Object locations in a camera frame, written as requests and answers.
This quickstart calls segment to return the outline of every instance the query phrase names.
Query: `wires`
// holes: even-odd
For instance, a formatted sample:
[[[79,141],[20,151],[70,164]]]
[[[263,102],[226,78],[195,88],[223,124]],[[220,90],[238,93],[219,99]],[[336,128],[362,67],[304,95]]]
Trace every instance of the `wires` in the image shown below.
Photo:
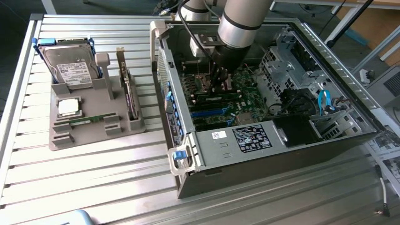
[[[175,9],[175,7],[179,6],[179,5],[180,5],[180,1],[178,1],[176,4],[175,4],[172,7],[164,9],[164,10],[159,13],[159,15],[166,15],[166,14],[167,14],[168,12],[171,12],[171,10]]]
[[[382,183],[382,188],[383,188],[383,203],[387,204],[387,187],[386,187],[386,182],[383,181],[383,178],[380,177],[380,183]]]
[[[322,14],[322,13],[324,13],[324,12],[327,12],[327,11],[330,10],[330,8],[327,8],[324,11],[318,12],[318,13],[314,13],[314,12],[308,11],[308,10],[302,6],[302,4],[299,4],[299,6],[300,6],[300,8],[303,9],[304,12],[312,14],[312,17],[315,17],[315,15]]]
[[[394,110],[394,115],[395,115],[395,118],[398,120],[398,123],[400,123],[400,120],[399,120],[399,117],[398,117],[398,114],[396,114],[398,108],[394,107],[392,110]]]
[[[307,97],[306,95],[300,95],[300,98],[306,98],[311,102],[311,104],[314,106],[315,114],[318,114],[319,108],[318,108],[318,105],[315,104],[314,100],[310,97]]]
[[[2,5],[4,5],[7,8],[8,8],[8,10],[12,12],[12,14],[15,14],[23,21],[24,21],[24,23],[26,24],[28,24],[28,22],[24,20],[24,18],[12,10],[12,8],[3,2],[3,1],[0,1],[0,3],[2,3]]]
[[[190,1],[190,0],[182,1],[180,6],[179,6],[179,8],[178,8],[178,13],[179,13],[179,15],[180,15],[180,20],[182,20],[183,26],[186,27],[186,29],[187,29],[187,31],[188,31],[188,33],[190,33],[191,38],[194,39],[194,41],[195,41],[198,47],[199,47],[199,48],[202,49],[202,51],[203,51],[204,56],[206,56],[210,60],[212,60],[211,55],[208,54],[208,52],[207,52],[206,49],[203,48],[203,46],[202,46],[202,44],[200,44],[198,38],[195,37],[195,35],[194,35],[194,33],[192,33],[192,31],[191,31],[191,29],[190,29],[190,27],[188,27],[186,18],[184,18],[183,15],[182,15],[182,7],[184,6],[184,4],[188,3],[188,1]]]
[[[347,0],[343,1],[342,5],[339,6],[339,9],[343,7],[344,3],[346,3]],[[331,23],[331,20],[334,19],[334,17],[338,15],[339,13],[339,10],[336,10],[336,12],[334,13],[331,19],[328,20],[328,22],[326,23],[323,29],[320,30],[320,33],[319,33],[319,36],[322,35],[324,29],[327,28],[328,24]]]
[[[332,100],[331,100],[331,105],[338,105],[339,102],[340,102],[340,103],[350,102],[350,103],[351,103],[351,99],[350,99],[350,98],[344,98],[344,96],[335,97],[335,98],[332,98]]]
[[[383,209],[378,210],[376,212],[386,217],[391,217],[391,212],[388,208],[388,199],[387,199],[387,187],[386,187],[386,182],[383,180],[380,165],[378,163],[375,164],[375,171],[380,178],[380,184],[383,189]]]
[[[207,5],[206,0],[204,0],[204,5],[206,5],[206,8],[208,9],[208,11],[211,11],[211,13],[218,17],[218,19],[219,19],[219,21],[220,21],[220,16],[219,16],[219,14],[216,14],[216,13],[212,11],[211,7]]]
[[[246,67],[248,68],[248,70],[251,71],[251,73],[252,73],[254,75],[256,75],[255,72],[252,71],[252,69],[250,68],[248,64],[244,63],[244,65],[246,65]]]

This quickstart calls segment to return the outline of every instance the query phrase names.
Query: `metal frame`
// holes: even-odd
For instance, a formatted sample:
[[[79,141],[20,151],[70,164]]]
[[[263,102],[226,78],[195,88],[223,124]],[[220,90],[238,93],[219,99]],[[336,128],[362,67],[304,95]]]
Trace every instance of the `metal frame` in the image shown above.
[[[338,26],[335,27],[334,31],[331,32],[330,36],[326,39],[326,43],[328,43],[328,41],[331,41],[339,34],[342,28],[348,24],[348,22],[351,21],[352,17],[355,16],[355,14],[359,12],[359,10],[362,9],[363,5],[358,5],[356,7],[351,8],[348,13],[346,14],[344,18],[342,19],[342,21],[339,22]]]
[[[110,52],[115,45],[126,46],[130,49],[127,63],[131,72],[136,73],[140,81],[146,81],[148,76],[144,75],[151,66],[150,20],[159,19],[170,18],[46,15],[40,38],[80,38],[90,33],[91,37],[100,38],[99,52]],[[32,35],[38,23],[32,22]],[[36,91],[50,88],[51,77],[43,71],[40,58],[34,56],[34,65],[28,60],[30,34],[26,40],[22,50],[24,57],[20,57],[18,67],[20,72],[16,73],[12,86],[15,92],[10,93],[8,116],[3,116],[3,121],[10,122],[2,124],[2,135],[10,133],[10,128],[3,127],[11,121],[14,131],[40,129],[35,126],[40,126],[47,114],[46,105],[50,104],[48,92]],[[112,75],[115,64],[111,64],[110,69]],[[150,101],[154,92],[151,89],[142,90],[143,103],[148,104],[147,111],[151,112],[148,121],[155,123],[160,113],[155,113],[159,106],[154,106],[156,103]],[[20,107],[20,102],[24,102],[23,109],[15,108]],[[20,121],[19,118],[27,118],[27,113],[35,118]],[[147,126],[160,128],[159,123]],[[22,146],[22,140],[34,141],[34,137],[23,139],[24,135],[14,135],[10,133],[4,140],[10,138],[10,145],[15,142],[16,148]],[[79,208],[88,212],[98,224],[119,225],[204,222],[232,225],[274,222],[295,224],[299,221],[307,224],[347,225],[360,222],[371,225],[398,218],[380,217],[372,213],[382,206],[382,187],[376,173],[371,170],[374,159],[366,148],[350,150],[327,163],[178,200],[162,130],[56,152],[46,147],[42,143],[40,146],[19,151],[7,149],[7,158],[0,168],[2,178],[10,172],[8,185],[0,186],[3,223],[10,219],[7,224],[28,220],[32,220],[30,224],[52,224],[56,217],[66,216],[68,211]],[[391,213],[399,214],[400,202],[391,188],[388,204]]]
[[[395,46],[387,51],[387,53],[384,53],[384,55],[382,56],[380,60],[384,61],[387,60],[387,58],[395,53],[395,51],[398,51],[398,49],[400,48],[400,41],[395,44]]]
[[[47,14],[54,14],[54,15],[58,14],[56,8],[52,4],[52,0],[42,0],[42,3],[43,3]]]
[[[364,118],[364,121],[367,121],[368,125],[371,126],[372,129],[378,129],[380,130],[378,127],[379,125],[375,124],[374,121],[370,119],[371,117],[374,117],[374,115],[371,114],[368,109],[374,109],[374,108],[379,108],[380,106],[378,104],[374,103],[372,98],[367,97],[370,94],[367,93],[366,89],[363,88],[362,85],[356,85],[356,80],[352,77],[351,73],[348,72],[348,70],[346,69],[344,65],[340,63],[339,59],[335,57],[332,51],[327,48],[327,46],[322,43],[322,40],[319,39],[318,35],[315,33],[312,33],[311,28],[307,26],[307,24],[300,23],[298,19],[266,19],[264,22],[272,23],[276,22],[278,24],[286,24],[290,23],[292,24],[292,29],[295,29],[299,33],[299,35],[302,35],[302,38],[299,38],[300,42],[306,45],[308,45],[310,50],[312,52],[318,52],[320,53],[320,55],[311,53],[311,55],[314,55],[315,57],[319,57],[322,60],[316,60],[318,62],[323,63],[324,65],[320,65],[320,67],[326,70],[327,73],[330,73],[332,75],[331,79],[334,80],[334,82],[336,83],[338,86],[342,87],[343,91],[347,92],[347,95],[351,96],[352,98],[355,98],[356,100],[354,100],[354,102],[358,102],[358,98],[362,100],[362,102],[366,104],[366,106],[363,106],[362,104],[358,105],[359,106],[359,114],[360,116]],[[182,24],[176,24],[176,22],[166,22],[168,26],[182,26]],[[207,22],[196,22],[194,24],[191,24],[191,26],[195,27],[196,26],[218,26],[216,23],[207,23]],[[166,43],[166,39],[163,39],[163,46],[167,48],[168,50],[168,45]],[[174,78],[176,78],[178,76],[174,73],[167,73],[170,75],[168,80],[171,81],[171,86],[172,86],[172,90],[174,90],[174,95],[175,96],[182,96],[182,90],[179,88],[175,87],[175,81]],[[184,124],[186,122],[192,122],[191,118],[188,119],[188,117],[186,115],[182,115],[182,106],[180,104],[178,104],[178,108],[180,111],[180,121]],[[187,129],[186,126],[182,126],[184,133],[187,133]],[[336,140],[330,140],[326,142],[319,142],[315,144],[311,144],[308,148],[304,148],[302,150],[300,147],[294,147],[291,149],[280,149],[279,153],[283,152],[288,152],[286,153],[287,157],[291,158],[291,154],[296,154],[298,152],[303,152],[304,155],[307,154],[312,154],[314,151],[316,149],[324,149],[327,152],[327,155],[330,154],[331,157],[335,156],[335,154],[339,154],[340,152],[338,152],[338,150],[344,150],[346,148],[342,148],[340,145],[343,144],[343,146],[352,146],[352,144],[355,145],[356,143],[362,144],[364,141],[367,141],[368,139],[371,139],[371,133],[366,132],[366,134],[362,134],[360,136],[350,136],[350,137],[344,137],[342,139],[336,139]],[[204,142],[198,142],[196,146],[206,146]],[[194,194],[202,192],[202,191],[211,191],[215,190],[216,187],[224,187],[223,184],[220,184],[218,181],[219,180],[224,180],[227,183],[240,183],[244,181],[248,181],[251,179],[251,177],[254,179],[259,179],[263,176],[266,176],[264,172],[259,172],[259,175],[254,175],[254,176],[246,176],[243,177],[242,174],[238,174],[236,176],[232,175],[234,173],[236,173],[238,168],[236,167],[243,167],[243,171],[250,171],[250,173],[252,173],[251,171],[255,170],[255,168],[252,167],[254,165],[256,165],[260,162],[267,162],[270,163],[270,160],[274,158],[276,160],[282,159],[279,157],[279,154],[271,155],[274,153],[275,150],[271,150],[267,154],[264,154],[262,157],[260,155],[252,155],[252,156],[247,156],[250,161],[246,161],[242,163],[242,165],[234,165],[234,163],[231,162],[231,164],[228,165],[228,160],[222,162],[220,164],[215,165],[215,164],[206,164],[206,165],[196,165],[198,166],[198,173],[194,175],[187,175],[186,174],[186,179],[183,179],[180,188],[179,188],[179,196],[180,198],[186,198],[188,196],[192,196]],[[219,177],[215,176],[212,178],[206,178],[204,174],[208,173],[210,170],[212,169],[222,169],[224,172],[224,177]],[[266,167],[267,170],[274,171],[274,169],[271,167]]]
[[[32,38],[38,37],[39,30],[40,30],[42,22],[39,21],[30,21],[28,28],[27,28],[27,34],[23,42],[22,52],[20,52],[20,58],[19,63],[16,67],[16,71],[14,74],[12,84],[10,88],[10,94],[8,94],[8,101],[4,108],[2,123],[0,123],[0,165],[8,164],[11,152],[6,151],[6,146],[8,143],[8,140],[11,139],[10,134],[12,133],[12,130],[15,127],[11,127],[12,122],[16,120],[16,118],[20,117],[20,108],[22,107],[22,96],[24,95],[24,89],[27,88],[27,71],[31,71],[31,65],[34,60],[34,54],[35,51],[30,49]],[[6,179],[6,173],[7,173],[7,167],[2,167],[0,169],[0,185],[4,185],[4,179]]]
[[[335,14],[340,9],[342,9],[340,6],[334,6],[332,10],[331,10],[331,13]]]
[[[326,6],[340,6],[340,1],[331,1],[331,0],[275,0],[274,2],[286,2],[286,3],[295,3],[295,4],[308,4],[308,5],[326,5]],[[346,2],[343,4],[344,7],[356,7],[359,5],[363,5],[364,2],[360,3],[348,3]],[[398,9],[400,10],[400,5],[391,6],[391,5],[383,5],[379,3],[372,3],[370,5],[371,8],[383,8],[383,9]]]
[[[354,75],[356,75],[356,73],[363,69],[364,65],[370,62],[370,60],[382,52],[384,47],[392,42],[394,39],[398,38],[399,35],[400,35],[400,26],[394,30],[394,32],[387,36],[387,38],[382,41],[382,43],[372,50],[372,52],[366,56],[363,61],[356,65],[356,67],[351,71],[351,73]],[[383,58],[388,57],[392,54],[390,51],[386,53]]]

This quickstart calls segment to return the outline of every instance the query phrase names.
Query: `motherboard chip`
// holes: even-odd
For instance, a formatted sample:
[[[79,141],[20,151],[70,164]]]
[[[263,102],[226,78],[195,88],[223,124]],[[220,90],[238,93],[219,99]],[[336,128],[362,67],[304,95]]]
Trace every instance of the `motherboard chip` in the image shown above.
[[[236,118],[238,118],[239,125],[246,125],[255,122],[250,112],[240,113]]]

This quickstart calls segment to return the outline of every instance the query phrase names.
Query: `circuit board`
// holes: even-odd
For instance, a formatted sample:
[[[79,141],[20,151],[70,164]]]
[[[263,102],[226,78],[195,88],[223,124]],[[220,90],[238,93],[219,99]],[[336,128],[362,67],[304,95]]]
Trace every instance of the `circuit board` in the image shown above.
[[[236,70],[232,90],[226,93],[208,95],[207,73],[182,74],[180,82],[198,131],[260,122],[267,115],[258,84],[247,68]]]
[[[90,116],[90,117],[66,120],[62,122],[56,122],[55,126],[63,125],[63,124],[70,124],[71,126],[76,126],[76,125],[87,124],[87,123],[98,123],[98,122],[104,121],[106,116],[114,116],[114,115],[116,115],[115,112],[104,114],[104,115],[99,115],[99,116]]]

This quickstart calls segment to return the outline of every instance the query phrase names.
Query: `hard drive label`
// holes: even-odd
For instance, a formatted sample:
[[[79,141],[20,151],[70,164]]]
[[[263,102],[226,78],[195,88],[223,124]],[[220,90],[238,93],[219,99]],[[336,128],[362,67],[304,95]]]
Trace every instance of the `hard drive label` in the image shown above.
[[[58,69],[68,86],[92,83],[86,62],[59,64]]]
[[[240,151],[247,153],[272,147],[262,124],[232,129]]]

